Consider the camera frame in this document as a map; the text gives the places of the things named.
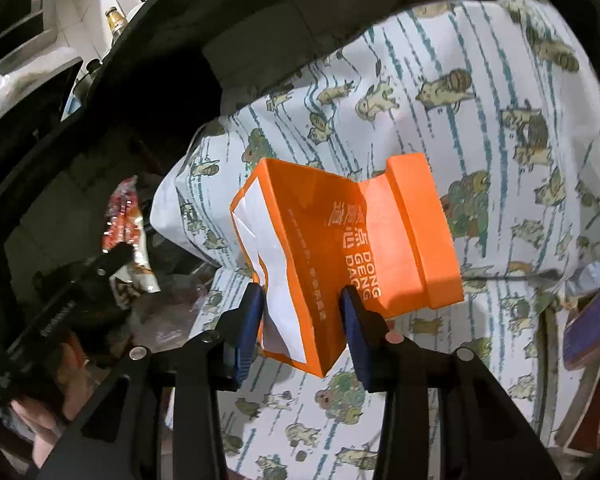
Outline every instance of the metal screw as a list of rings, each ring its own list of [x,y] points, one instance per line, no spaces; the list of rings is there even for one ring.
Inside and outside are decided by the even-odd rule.
[[[146,356],[146,348],[143,346],[136,346],[131,349],[129,352],[129,357],[133,359],[133,361],[139,361],[140,359]]]
[[[202,342],[204,343],[212,343],[213,341],[220,339],[220,334],[216,330],[205,330],[200,339],[202,339]]]
[[[456,355],[461,361],[470,361],[474,358],[474,353],[471,352],[471,350],[469,350],[468,348],[459,348],[458,350],[456,350]]]

